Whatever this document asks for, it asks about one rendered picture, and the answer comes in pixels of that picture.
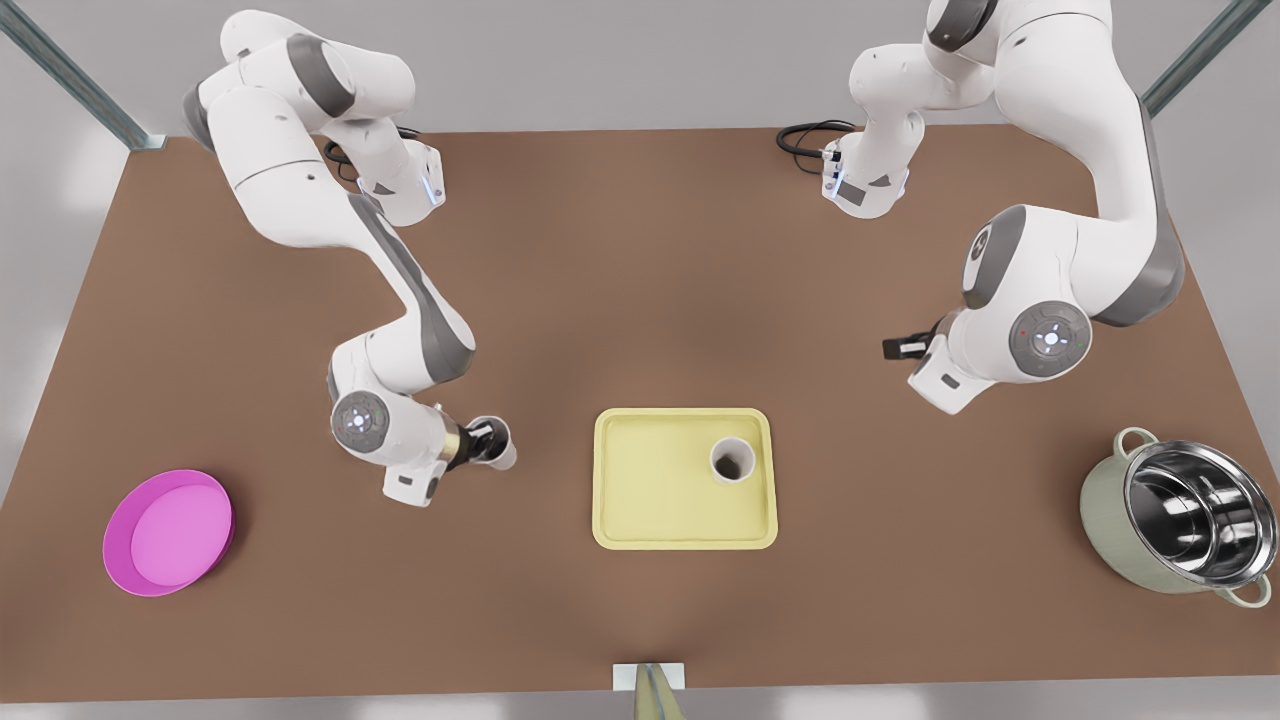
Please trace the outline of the pink round plate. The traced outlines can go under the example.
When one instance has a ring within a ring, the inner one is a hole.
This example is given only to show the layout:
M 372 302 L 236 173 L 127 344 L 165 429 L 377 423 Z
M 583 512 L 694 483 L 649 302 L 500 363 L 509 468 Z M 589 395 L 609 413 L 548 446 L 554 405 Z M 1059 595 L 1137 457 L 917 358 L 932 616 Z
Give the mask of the pink round plate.
M 138 597 L 160 597 L 196 583 L 230 548 L 236 511 L 225 487 L 207 473 L 175 469 L 134 487 L 102 537 L 110 580 Z

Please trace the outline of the pale yellow rectangular tray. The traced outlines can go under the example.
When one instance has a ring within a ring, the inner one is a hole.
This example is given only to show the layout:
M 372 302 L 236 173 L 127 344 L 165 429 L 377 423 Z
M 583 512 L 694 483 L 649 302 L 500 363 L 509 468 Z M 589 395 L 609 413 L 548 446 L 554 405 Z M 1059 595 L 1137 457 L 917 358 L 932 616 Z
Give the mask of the pale yellow rectangular tray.
M 722 486 L 709 455 L 746 439 L 756 469 Z M 771 424 L 751 407 L 613 407 L 593 439 L 591 533 L 607 550 L 764 550 L 780 529 Z

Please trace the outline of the silver frame post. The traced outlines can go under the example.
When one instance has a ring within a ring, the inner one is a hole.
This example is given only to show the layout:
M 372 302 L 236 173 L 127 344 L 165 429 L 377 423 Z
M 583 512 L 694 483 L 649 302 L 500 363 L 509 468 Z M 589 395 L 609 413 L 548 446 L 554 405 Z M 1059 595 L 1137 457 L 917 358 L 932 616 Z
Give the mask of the silver frame post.
M 1180 55 L 1142 94 L 1148 115 L 1156 118 L 1210 65 L 1274 0 L 1230 0 Z
M 634 693 L 634 720 L 687 720 L 676 694 L 685 688 L 682 662 L 612 666 L 612 689 Z
M 0 0 L 0 31 L 129 151 L 165 149 L 165 135 L 146 132 L 14 0 Z

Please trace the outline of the white IKEA cup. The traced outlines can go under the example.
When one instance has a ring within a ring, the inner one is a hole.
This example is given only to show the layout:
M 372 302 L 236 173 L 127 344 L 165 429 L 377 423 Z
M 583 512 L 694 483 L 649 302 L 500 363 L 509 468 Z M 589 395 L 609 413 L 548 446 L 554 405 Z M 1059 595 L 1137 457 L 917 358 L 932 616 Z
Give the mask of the white IKEA cup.
M 498 416 L 477 416 L 467 424 L 470 438 L 468 462 L 495 470 L 511 469 L 517 460 L 517 450 L 509 425 Z
M 732 486 L 745 482 L 755 471 L 756 454 L 746 439 L 731 436 L 713 445 L 709 462 L 714 480 Z

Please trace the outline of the pale green steel pot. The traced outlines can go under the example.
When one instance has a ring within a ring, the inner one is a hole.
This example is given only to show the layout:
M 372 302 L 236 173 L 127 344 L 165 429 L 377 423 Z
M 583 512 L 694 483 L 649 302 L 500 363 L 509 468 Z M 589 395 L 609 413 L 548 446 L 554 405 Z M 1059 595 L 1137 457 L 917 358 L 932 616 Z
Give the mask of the pale green steel pot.
M 1121 429 L 1080 492 L 1083 529 L 1120 577 L 1162 594 L 1212 592 L 1242 609 L 1272 598 L 1280 512 L 1233 457 Z

